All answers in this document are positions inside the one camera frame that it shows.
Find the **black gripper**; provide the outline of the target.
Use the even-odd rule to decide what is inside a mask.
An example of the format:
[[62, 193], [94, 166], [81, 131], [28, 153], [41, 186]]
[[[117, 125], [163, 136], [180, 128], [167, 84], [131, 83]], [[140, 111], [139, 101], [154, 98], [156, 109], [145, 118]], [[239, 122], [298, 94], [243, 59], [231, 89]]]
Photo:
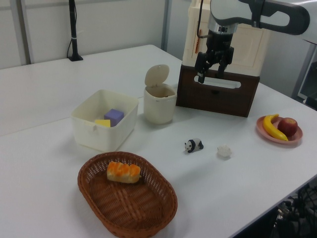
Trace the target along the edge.
[[224, 71], [232, 63], [234, 54], [234, 48], [231, 47], [233, 34], [220, 34], [209, 30], [208, 36], [207, 51], [205, 53], [199, 52], [195, 63], [198, 82], [201, 84], [204, 83], [205, 74], [212, 66], [212, 59], [220, 58], [216, 77], [223, 78]]

